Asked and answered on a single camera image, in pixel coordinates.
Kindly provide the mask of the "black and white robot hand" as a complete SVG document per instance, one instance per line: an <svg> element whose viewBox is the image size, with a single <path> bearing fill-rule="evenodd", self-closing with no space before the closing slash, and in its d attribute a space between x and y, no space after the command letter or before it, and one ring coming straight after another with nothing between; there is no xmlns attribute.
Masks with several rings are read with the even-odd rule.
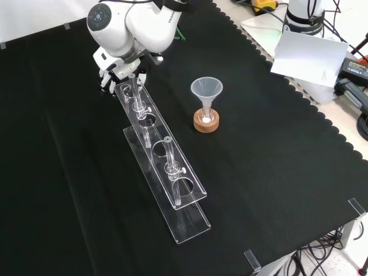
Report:
<svg viewBox="0 0 368 276"><path fill-rule="evenodd" d="M99 47L93 54L93 58L99 67L101 90L113 94L115 85L121 83L138 69L141 59L146 53L146 49L138 47L138 49L131 49L123 57L114 57Z"/></svg>

